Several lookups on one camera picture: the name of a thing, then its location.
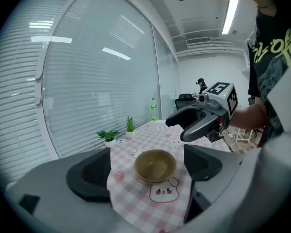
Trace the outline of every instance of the gingham pattern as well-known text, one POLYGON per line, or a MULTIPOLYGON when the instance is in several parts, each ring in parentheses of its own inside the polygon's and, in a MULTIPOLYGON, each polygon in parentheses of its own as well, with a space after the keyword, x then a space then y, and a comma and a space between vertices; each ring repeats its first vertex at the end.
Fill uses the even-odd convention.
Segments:
MULTIPOLYGON (((182 142, 178 143, 182 144, 178 147, 171 144, 173 140, 180 141, 182 131, 179 125, 167 127, 160 123, 147 123, 136 129, 133 139, 119 138, 117 145, 111 149, 112 170, 107 188, 110 191, 112 206, 124 219, 145 233, 170 232, 183 224, 190 197, 191 177, 184 166, 182 142), (178 180, 178 198, 175 201, 157 203, 150 199, 151 185, 136 177, 133 169, 135 158, 129 156, 129 153, 135 153, 137 148, 161 149, 175 157, 177 170, 174 177, 178 180)), ((221 144, 217 141, 212 146, 204 142, 210 144, 201 139, 190 144, 229 151, 224 142, 221 144)))

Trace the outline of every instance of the chair backrest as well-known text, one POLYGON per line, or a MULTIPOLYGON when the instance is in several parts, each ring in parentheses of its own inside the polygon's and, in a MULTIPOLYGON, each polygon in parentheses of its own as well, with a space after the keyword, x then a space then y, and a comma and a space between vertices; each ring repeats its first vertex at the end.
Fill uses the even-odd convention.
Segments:
POLYGON ((179 99, 193 99, 193 96, 190 93, 184 93, 179 95, 179 99))
POLYGON ((250 98, 248 98, 248 102, 249 102, 249 105, 253 105, 254 102, 255 102, 255 97, 251 96, 250 98))
POLYGON ((196 102, 196 99, 191 99, 191 100, 189 100, 189 99, 183 99, 183 100, 176 99, 175 100, 177 110, 179 110, 185 106, 195 104, 195 102, 196 102))

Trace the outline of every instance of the bowl rim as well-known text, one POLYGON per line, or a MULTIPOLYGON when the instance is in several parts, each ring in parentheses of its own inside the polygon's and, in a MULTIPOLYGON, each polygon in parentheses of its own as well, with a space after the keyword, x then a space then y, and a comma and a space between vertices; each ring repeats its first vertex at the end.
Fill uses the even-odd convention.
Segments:
POLYGON ((175 157, 174 157, 170 152, 168 152, 168 151, 166 151, 166 150, 147 150, 147 151, 141 153, 141 154, 140 154, 140 155, 135 159, 135 161, 134 161, 134 171, 135 171, 136 175, 138 176, 138 178, 141 179, 141 180, 143 180, 143 181, 145 181, 145 182, 147 182, 147 183, 151 183, 151 184, 159 184, 159 183, 163 183, 163 182, 165 182, 166 180, 170 179, 170 178, 175 174, 176 169, 177 169, 177 161, 176 161, 175 157), (171 172, 171 174, 170 174, 167 178, 162 179, 162 180, 157 180, 157 181, 151 181, 151 180, 147 180, 147 179, 141 177, 141 176, 138 174, 138 172, 137 172, 137 170, 136 170, 136 161, 138 160, 138 158, 140 158, 140 156, 145 155, 145 154, 148 153, 149 151, 163 151, 163 152, 166 152, 169 156, 171 156, 171 159, 172 159, 173 162, 175 163, 175 168, 174 168, 174 170, 171 172))

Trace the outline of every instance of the white ceiling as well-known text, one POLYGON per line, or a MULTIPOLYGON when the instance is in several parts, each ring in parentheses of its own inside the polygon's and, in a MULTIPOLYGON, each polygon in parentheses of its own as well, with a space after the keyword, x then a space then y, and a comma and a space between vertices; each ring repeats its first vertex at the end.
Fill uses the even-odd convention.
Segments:
POLYGON ((207 36, 227 38, 236 48, 245 49, 245 40, 254 30, 257 7, 251 0, 239 0, 228 35, 221 34, 228 0, 150 0, 150 2, 163 18, 177 51, 187 49, 185 40, 207 36))

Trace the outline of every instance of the person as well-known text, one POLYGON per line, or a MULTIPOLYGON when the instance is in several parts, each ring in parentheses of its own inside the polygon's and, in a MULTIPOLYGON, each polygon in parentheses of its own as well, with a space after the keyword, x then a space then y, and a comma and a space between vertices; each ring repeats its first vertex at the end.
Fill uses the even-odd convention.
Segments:
POLYGON ((199 84, 199 86, 200 86, 200 90, 199 90, 199 93, 198 94, 201 94, 202 91, 204 91, 204 90, 206 90, 208 88, 206 86, 206 84, 205 84, 204 79, 198 79, 197 82, 196 82, 196 84, 199 84))
POLYGON ((241 129, 264 127, 258 147, 283 133, 281 122, 267 95, 291 66, 291 8, 281 0, 253 0, 257 7, 256 30, 250 41, 250 79, 248 94, 255 103, 237 109, 230 124, 241 129))

